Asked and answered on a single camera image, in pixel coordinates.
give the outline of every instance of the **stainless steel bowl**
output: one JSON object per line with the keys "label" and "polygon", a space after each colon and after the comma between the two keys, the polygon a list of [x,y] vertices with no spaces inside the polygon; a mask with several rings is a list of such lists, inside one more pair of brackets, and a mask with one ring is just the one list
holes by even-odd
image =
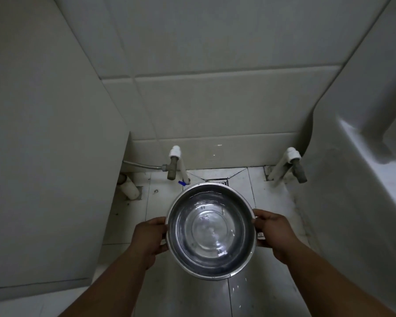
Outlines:
{"label": "stainless steel bowl", "polygon": [[199,183],[185,189],[170,207],[167,245],[191,275],[225,279],[241,271],[254,253],[253,218],[248,202],[232,188]]}

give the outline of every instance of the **floor drain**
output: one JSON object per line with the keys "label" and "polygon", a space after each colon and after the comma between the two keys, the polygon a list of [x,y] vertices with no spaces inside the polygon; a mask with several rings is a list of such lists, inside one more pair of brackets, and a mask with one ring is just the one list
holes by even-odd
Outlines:
{"label": "floor drain", "polygon": [[208,179],[205,182],[215,182],[215,183],[221,183],[222,185],[229,186],[229,183],[227,182],[226,179]]}

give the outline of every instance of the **person's right arm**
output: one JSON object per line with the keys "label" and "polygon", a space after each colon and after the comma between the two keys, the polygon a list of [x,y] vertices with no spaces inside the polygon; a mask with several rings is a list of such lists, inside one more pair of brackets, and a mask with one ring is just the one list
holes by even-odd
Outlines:
{"label": "person's right arm", "polygon": [[266,238],[259,240],[258,245],[272,248],[274,256],[288,266],[313,317],[396,317],[389,308],[304,245],[284,216],[260,209],[254,209],[254,213],[257,216],[254,225]]}

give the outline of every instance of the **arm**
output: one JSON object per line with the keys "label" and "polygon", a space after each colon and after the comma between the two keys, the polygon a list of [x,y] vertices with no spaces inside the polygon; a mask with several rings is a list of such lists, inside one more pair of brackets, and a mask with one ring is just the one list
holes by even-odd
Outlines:
{"label": "arm", "polygon": [[362,291],[325,259],[296,237],[288,220],[279,214],[254,209],[254,225],[266,240],[258,245],[273,248],[274,256],[286,264],[313,317],[396,317],[385,305]]}
{"label": "arm", "polygon": [[131,316],[145,271],[167,250],[160,245],[167,231],[164,222],[159,217],[138,224],[128,249],[60,317]]}

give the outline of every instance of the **bowl rim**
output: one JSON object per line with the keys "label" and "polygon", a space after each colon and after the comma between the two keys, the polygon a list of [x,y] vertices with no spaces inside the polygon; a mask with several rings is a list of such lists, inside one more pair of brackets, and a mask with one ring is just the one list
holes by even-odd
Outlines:
{"label": "bowl rim", "polygon": [[[235,189],[233,189],[232,187],[223,185],[222,183],[217,183],[217,182],[201,182],[201,183],[197,183],[197,184],[195,184],[195,185],[191,185],[190,187],[186,188],[186,189],[185,189],[184,191],[182,191],[182,192],[174,199],[174,201],[171,203],[170,208],[169,208],[169,210],[168,210],[168,212],[167,212],[166,221],[165,221],[165,224],[167,225],[168,229],[169,229],[169,217],[170,217],[171,212],[173,211],[173,207],[174,207],[174,205],[176,204],[176,202],[178,202],[178,200],[179,200],[186,192],[188,192],[189,190],[191,190],[191,189],[193,189],[193,188],[196,188],[196,187],[198,187],[198,186],[221,186],[221,187],[223,187],[223,188],[226,188],[227,190],[230,190],[231,192],[233,192],[235,195],[237,195],[237,197],[239,197],[239,198],[243,201],[243,203],[245,204],[245,206],[248,208],[248,211],[249,211],[249,213],[251,214],[251,217],[252,217],[253,219],[255,219],[254,212],[253,212],[251,206],[249,205],[248,201],[246,201],[246,199],[245,199],[239,192],[237,192]],[[242,263],[239,267],[237,267],[234,271],[232,271],[232,272],[230,272],[230,273],[226,273],[226,274],[224,274],[224,275],[220,275],[220,276],[203,276],[203,275],[200,275],[200,274],[198,274],[198,273],[196,273],[196,272],[190,270],[187,266],[185,266],[185,265],[179,260],[178,256],[175,255],[175,253],[174,253],[174,251],[173,251],[173,249],[172,249],[169,231],[168,231],[167,234],[166,234],[166,244],[167,244],[167,246],[168,246],[168,248],[169,248],[169,250],[170,250],[172,256],[174,257],[175,261],[179,264],[179,266],[182,267],[182,269],[183,269],[184,271],[186,271],[186,272],[189,273],[190,275],[192,275],[192,276],[194,276],[194,277],[197,277],[197,278],[200,278],[200,279],[204,279],[204,280],[223,280],[223,279],[226,279],[226,278],[229,278],[229,277],[232,277],[232,276],[236,275],[236,274],[237,274],[238,272],[240,272],[240,271],[248,264],[248,262],[251,260],[251,257],[252,257],[252,255],[254,254],[255,248],[256,248],[256,246],[257,246],[257,232],[256,232],[255,229],[254,229],[253,231],[254,231],[254,234],[253,234],[253,244],[252,244],[252,248],[251,248],[251,251],[248,253],[248,256],[246,257],[245,261],[243,261],[243,263]]]}

